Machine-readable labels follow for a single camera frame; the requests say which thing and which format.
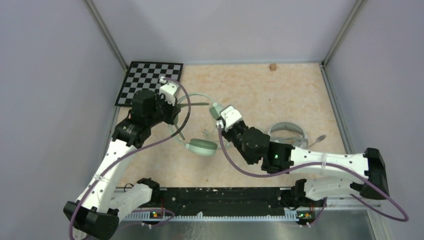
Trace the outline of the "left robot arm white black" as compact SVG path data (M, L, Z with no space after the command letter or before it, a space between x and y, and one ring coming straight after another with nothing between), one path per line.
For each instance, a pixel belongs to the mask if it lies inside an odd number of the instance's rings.
M162 122L172 124L181 109L176 90L140 90L132 99L131 108L112 134L108 150L86 189L75 201L68 201L63 212L69 219L69 238L84 240L94 237L109 240L120 222L142 204L154 207L160 202L153 181L137 183L117 198L113 194L123 177L132 155L145 149L144 142L152 128Z

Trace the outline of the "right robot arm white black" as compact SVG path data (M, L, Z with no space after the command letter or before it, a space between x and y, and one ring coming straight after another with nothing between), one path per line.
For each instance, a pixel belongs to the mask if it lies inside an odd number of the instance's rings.
M219 120L216 129L220 141L231 142L248 165L261 164L261 170L266 173L251 173L252 177L271 178L289 173L321 175L318 179L295 182L292 194L299 206L340 195L358 194L370 200L390 198L386 164L376 148L355 154L313 151L272 141L270 135L248 127L242 120L231 126Z

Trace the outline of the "white gaming headphones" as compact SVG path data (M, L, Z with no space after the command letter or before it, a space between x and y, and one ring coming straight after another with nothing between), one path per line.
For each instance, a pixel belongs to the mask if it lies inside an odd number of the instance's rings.
M274 135L276 132L283 132L289 135L276 136ZM302 149L306 149L309 145L309 138L306 131L292 122L278 122L268 129L267 134L276 143L291 143L293 146Z

